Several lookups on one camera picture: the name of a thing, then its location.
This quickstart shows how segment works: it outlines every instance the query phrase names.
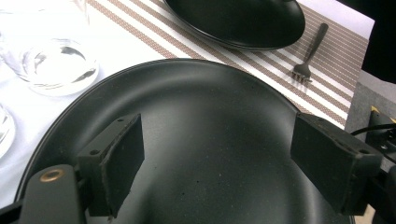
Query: black plate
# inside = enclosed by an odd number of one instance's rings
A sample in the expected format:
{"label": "black plate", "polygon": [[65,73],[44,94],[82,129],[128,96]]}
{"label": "black plate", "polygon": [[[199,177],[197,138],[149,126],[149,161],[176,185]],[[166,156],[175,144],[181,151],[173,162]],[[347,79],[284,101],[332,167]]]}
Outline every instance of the black plate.
{"label": "black plate", "polygon": [[75,165],[78,152],[112,120],[141,113],[146,159],[113,223],[349,223],[290,159],[297,111],[265,83],[223,64],[166,60],[131,67],[57,118],[29,162],[17,200],[32,174]]}
{"label": "black plate", "polygon": [[164,0],[194,31],[239,49],[280,49],[296,42],[304,13],[293,0]]}

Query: drinking glass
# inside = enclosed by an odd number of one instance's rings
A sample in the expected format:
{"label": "drinking glass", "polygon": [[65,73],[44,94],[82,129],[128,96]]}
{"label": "drinking glass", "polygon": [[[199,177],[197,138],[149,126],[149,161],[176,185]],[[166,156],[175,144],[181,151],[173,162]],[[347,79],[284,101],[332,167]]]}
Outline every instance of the drinking glass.
{"label": "drinking glass", "polygon": [[0,158],[6,154],[15,137],[15,123],[11,115],[0,105]]}
{"label": "drinking glass", "polygon": [[92,84],[90,37],[85,0],[0,0],[0,57],[33,91],[60,96]]}

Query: table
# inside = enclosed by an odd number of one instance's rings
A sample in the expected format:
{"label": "table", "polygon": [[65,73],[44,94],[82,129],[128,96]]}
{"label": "table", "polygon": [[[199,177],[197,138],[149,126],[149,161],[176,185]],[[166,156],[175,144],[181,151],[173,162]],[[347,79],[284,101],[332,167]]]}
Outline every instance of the table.
{"label": "table", "polygon": [[[304,5],[305,11],[316,11],[322,16],[327,17],[326,20],[340,23],[342,26],[346,27],[342,28],[343,32],[349,32],[350,35],[357,34],[354,36],[362,41],[362,43],[367,43],[374,25],[373,20],[348,7],[344,7],[334,0],[299,0],[299,2]],[[128,7],[116,7],[114,3],[132,7],[134,8],[134,11],[130,11]],[[156,19],[152,15],[148,14],[148,11],[152,13],[155,12],[155,10],[152,9],[160,4],[163,4],[163,2],[159,0],[130,2],[124,0],[89,0],[88,7],[92,27],[92,38],[87,40],[87,44],[94,47],[95,55],[97,55],[100,63],[100,72],[95,81],[96,83],[129,66],[168,57],[169,55],[167,55],[166,52],[163,52],[163,49],[169,49],[168,51],[172,53],[169,57],[191,58],[189,53],[175,47],[177,43],[170,44],[173,43],[173,40],[170,40],[170,42],[163,42],[163,45],[159,48],[158,42],[161,41],[159,40],[161,39],[161,36],[153,32],[152,29],[150,30],[149,27],[152,25],[154,27],[161,27],[163,26],[163,22],[166,20],[161,21],[158,18]],[[169,18],[169,15],[166,14],[166,12],[164,12],[163,15],[167,16],[162,17],[163,20],[166,18],[168,21],[177,22],[177,20]],[[309,29],[311,30],[309,31],[310,34],[308,34],[308,36],[312,36],[314,34],[314,30],[312,30],[312,28]],[[214,50],[219,48],[218,46],[212,45],[212,43],[204,42],[204,44]],[[302,45],[301,50],[306,48],[308,48],[307,44],[305,44],[305,46]],[[360,57],[364,56],[364,44],[362,45],[362,48],[363,50],[360,52]],[[277,57],[281,57],[282,55],[288,55],[288,52],[282,51],[280,54],[276,55]],[[217,60],[216,57],[207,53],[198,52],[198,55],[212,61]],[[285,79],[289,82],[289,84],[286,83],[285,85],[292,86],[292,84],[290,84],[291,80],[289,77],[283,77],[282,79],[282,77],[268,77],[261,75],[262,69],[269,67],[271,70],[269,73],[270,75],[276,73],[279,69],[276,67],[274,68],[271,64],[264,64],[264,66],[255,68],[255,63],[244,58],[255,58],[258,57],[257,54],[250,54],[248,52],[231,52],[231,54],[226,55],[226,57],[228,57],[228,61],[232,62],[238,60],[233,58],[235,55],[236,57],[243,58],[245,61],[249,62],[241,65],[242,69],[247,70],[249,73],[261,78],[263,81],[281,91],[303,111],[317,114],[329,119],[339,127],[344,127],[348,111],[347,100],[345,102],[337,103],[342,107],[341,109],[339,106],[333,105],[329,105],[327,107],[327,103],[321,106],[322,109],[318,109],[317,107],[312,106],[309,102],[320,101],[324,96],[314,94],[314,96],[311,97],[312,100],[308,100],[307,104],[305,96],[308,95],[309,91],[311,91],[309,89],[310,87],[307,88],[302,86],[301,89],[297,88],[293,91],[288,88],[285,89],[283,85],[279,85],[278,83]],[[262,57],[266,57],[264,61],[269,62],[272,55],[264,53]],[[301,57],[303,56],[300,55],[298,57],[293,57],[291,55],[291,62],[300,62]],[[280,69],[285,70],[285,67],[290,67],[290,64],[284,64],[284,67]],[[17,126],[17,136],[13,145],[8,153],[0,159],[0,191],[2,192],[2,194],[0,194],[0,207],[3,207],[13,202],[22,172],[42,136],[45,134],[51,123],[55,121],[62,111],[77,97],[79,97],[83,91],[65,97],[46,97],[27,89],[25,84],[3,65],[0,66],[0,71],[3,73],[2,76],[0,76],[0,102],[13,115]],[[317,89],[322,87],[320,86],[321,84],[319,86],[315,85],[312,85],[312,87],[316,87]],[[345,98],[348,98],[350,101],[351,96],[353,95],[353,88],[350,88],[346,92],[348,93]]]}

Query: placemat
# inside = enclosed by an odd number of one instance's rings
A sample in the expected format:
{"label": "placemat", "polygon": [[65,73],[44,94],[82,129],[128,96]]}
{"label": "placemat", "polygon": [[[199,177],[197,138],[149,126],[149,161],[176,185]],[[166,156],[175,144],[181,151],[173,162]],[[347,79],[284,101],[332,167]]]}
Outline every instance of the placemat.
{"label": "placemat", "polygon": [[[225,63],[266,82],[305,113],[344,128],[368,40],[300,4],[305,15],[303,36],[293,45],[271,51],[228,49],[196,35],[171,14],[162,0],[88,0],[117,25],[155,49],[164,58],[194,58]],[[293,78],[319,25],[329,30],[311,63],[313,82]]]}

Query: dining table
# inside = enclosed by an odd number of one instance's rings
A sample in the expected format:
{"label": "dining table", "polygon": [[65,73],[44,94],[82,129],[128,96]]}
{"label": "dining table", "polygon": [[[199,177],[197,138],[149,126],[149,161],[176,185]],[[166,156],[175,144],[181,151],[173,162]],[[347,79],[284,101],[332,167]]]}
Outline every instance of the dining table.
{"label": "dining table", "polygon": [[[230,49],[196,34],[163,0],[87,0],[91,30],[82,42],[99,64],[92,86],[141,63],[174,58],[208,60],[257,77],[302,112],[344,129],[375,21],[335,0],[297,2],[305,18],[302,37],[282,49],[249,50]],[[292,68],[303,62],[323,22],[329,30],[310,64],[312,82],[302,83],[295,79]],[[66,96],[41,95],[0,64],[0,103],[16,126],[13,144],[0,158],[0,207],[14,202],[40,140],[87,89]]]}

